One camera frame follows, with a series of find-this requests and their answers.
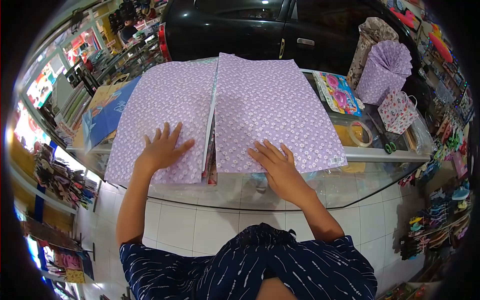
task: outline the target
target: black car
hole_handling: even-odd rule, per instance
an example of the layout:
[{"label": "black car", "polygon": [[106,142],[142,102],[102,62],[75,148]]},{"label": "black car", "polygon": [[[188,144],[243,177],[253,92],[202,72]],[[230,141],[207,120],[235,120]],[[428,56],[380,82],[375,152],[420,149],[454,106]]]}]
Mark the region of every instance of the black car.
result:
[{"label": "black car", "polygon": [[250,60],[294,59],[303,69],[346,75],[358,26],[367,17],[382,18],[398,33],[412,56],[412,76],[405,85],[411,91],[406,92],[428,102],[415,43],[377,0],[169,0],[159,40],[164,57],[171,60],[225,52]]}]

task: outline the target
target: floral gift bag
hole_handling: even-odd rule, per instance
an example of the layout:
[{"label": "floral gift bag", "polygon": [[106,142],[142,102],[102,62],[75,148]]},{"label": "floral gift bag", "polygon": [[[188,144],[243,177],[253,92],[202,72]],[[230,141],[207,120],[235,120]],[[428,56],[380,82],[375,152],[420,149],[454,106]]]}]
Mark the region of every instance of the floral gift bag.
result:
[{"label": "floral gift bag", "polygon": [[403,134],[418,117],[416,108],[417,99],[414,96],[407,96],[405,92],[395,88],[387,94],[385,100],[378,107],[378,113],[387,131]]}]

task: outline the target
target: gift box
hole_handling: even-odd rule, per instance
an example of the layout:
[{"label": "gift box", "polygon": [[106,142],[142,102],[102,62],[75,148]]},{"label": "gift box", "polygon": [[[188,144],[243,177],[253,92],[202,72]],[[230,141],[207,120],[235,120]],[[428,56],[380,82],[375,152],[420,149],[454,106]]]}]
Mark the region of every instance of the gift box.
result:
[{"label": "gift box", "polygon": [[384,20],[368,17],[359,25],[360,37],[353,55],[352,64],[347,74],[348,85],[355,89],[359,83],[368,54],[378,42],[392,40],[398,42],[398,34]]},{"label": "gift box", "polygon": [[390,91],[402,89],[411,75],[411,59],[403,44],[387,40],[372,46],[356,89],[360,100],[380,105]]},{"label": "gift box", "polygon": [[418,117],[416,108],[417,99],[414,96],[407,96],[405,92],[395,88],[387,94],[378,107],[378,113],[387,131],[403,134]]}]

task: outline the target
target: clear tape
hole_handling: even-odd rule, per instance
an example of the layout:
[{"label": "clear tape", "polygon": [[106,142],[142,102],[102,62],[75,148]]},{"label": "clear tape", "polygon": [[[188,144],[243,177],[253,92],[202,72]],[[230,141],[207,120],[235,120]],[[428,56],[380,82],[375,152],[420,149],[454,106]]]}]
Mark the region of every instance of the clear tape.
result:
[{"label": "clear tape", "polygon": [[[367,132],[367,134],[368,134],[368,143],[367,144],[360,141],[359,139],[357,139],[357,137],[353,133],[352,126],[361,126]],[[365,123],[362,123],[360,121],[353,121],[352,123],[350,123],[350,126],[348,128],[348,133],[350,134],[350,138],[352,139],[352,141],[360,147],[366,148],[366,147],[370,146],[370,144],[373,141],[372,132],[370,131],[368,126],[365,125]]]}]

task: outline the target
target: brown paper bag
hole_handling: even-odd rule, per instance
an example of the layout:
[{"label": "brown paper bag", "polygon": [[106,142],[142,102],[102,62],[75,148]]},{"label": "brown paper bag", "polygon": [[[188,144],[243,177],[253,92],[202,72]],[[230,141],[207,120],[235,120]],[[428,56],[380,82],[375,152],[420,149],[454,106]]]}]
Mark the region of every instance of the brown paper bag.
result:
[{"label": "brown paper bag", "polygon": [[[116,90],[120,89],[121,87],[125,86],[130,81],[124,81],[124,82],[121,82],[119,84],[116,83],[116,82],[118,82],[122,79],[123,80],[127,79],[129,75],[130,75],[130,73],[120,76],[119,78],[115,79],[110,85],[99,86],[97,91],[95,92],[95,95],[92,98],[92,101],[90,102],[90,105],[88,106],[88,108],[85,111],[88,111],[89,109],[91,109],[93,107],[96,107],[96,106],[105,106],[105,105],[102,104],[102,102],[107,101],[110,98],[111,94],[113,94]],[[113,131],[112,133],[110,133],[105,138],[105,140],[114,138],[116,133],[117,133],[116,130]],[[75,136],[75,139],[73,140],[72,146],[75,147],[75,148],[83,148],[84,147],[84,134],[83,134],[83,131],[81,129],[77,131],[77,135]]]},{"label": "brown paper bag", "polygon": [[359,25],[359,31],[360,38],[357,49],[347,74],[347,82],[352,89],[357,88],[372,46],[386,40],[398,42],[398,34],[395,30],[385,23],[384,20],[377,17],[368,17],[363,24]]}]

